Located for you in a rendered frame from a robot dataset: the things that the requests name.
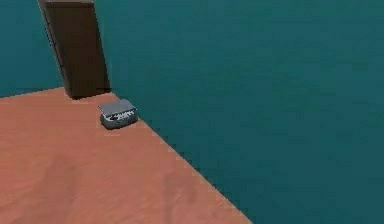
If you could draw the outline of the small grey box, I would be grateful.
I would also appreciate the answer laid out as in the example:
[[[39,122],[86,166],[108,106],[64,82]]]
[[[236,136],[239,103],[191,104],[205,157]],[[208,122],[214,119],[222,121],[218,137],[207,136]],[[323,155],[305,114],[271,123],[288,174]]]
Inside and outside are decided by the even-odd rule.
[[[119,99],[98,106],[100,122],[107,130],[120,129],[138,121],[137,108],[127,99]]]

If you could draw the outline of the dark brown tall cupboard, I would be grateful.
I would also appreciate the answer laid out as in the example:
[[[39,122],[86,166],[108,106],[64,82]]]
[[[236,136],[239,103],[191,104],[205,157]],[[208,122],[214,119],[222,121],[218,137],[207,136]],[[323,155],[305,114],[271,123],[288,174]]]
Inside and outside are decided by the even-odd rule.
[[[111,91],[94,0],[37,0],[64,90],[71,99]]]

